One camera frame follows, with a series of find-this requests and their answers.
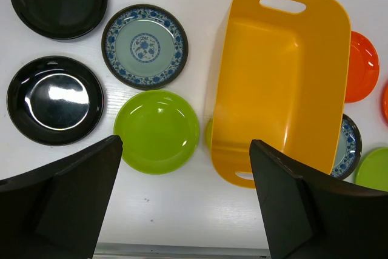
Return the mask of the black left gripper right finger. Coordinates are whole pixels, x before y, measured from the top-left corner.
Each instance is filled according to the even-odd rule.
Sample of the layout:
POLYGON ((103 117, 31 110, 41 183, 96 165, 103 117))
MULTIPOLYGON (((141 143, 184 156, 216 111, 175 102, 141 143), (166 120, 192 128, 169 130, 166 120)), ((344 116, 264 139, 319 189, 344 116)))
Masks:
POLYGON ((272 258, 386 258, 387 193, 324 174, 261 140, 249 156, 272 258))

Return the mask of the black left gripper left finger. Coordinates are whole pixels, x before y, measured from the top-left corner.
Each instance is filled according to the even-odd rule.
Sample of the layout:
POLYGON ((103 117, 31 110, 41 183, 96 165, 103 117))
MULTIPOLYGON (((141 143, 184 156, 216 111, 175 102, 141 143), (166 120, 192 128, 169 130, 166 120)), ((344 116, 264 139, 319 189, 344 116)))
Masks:
POLYGON ((1 180, 1 258, 92 258, 121 155, 112 135, 1 180))

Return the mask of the orange plate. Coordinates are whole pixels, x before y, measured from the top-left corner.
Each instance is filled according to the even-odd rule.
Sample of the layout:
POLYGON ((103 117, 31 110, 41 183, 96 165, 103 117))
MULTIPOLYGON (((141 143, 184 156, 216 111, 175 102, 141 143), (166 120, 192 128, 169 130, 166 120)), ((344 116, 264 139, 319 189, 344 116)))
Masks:
POLYGON ((362 34, 352 31, 345 103, 363 100, 375 88, 380 62, 373 44, 362 34))
POLYGON ((381 114, 385 124, 388 124, 388 83, 384 84, 381 92, 381 114))

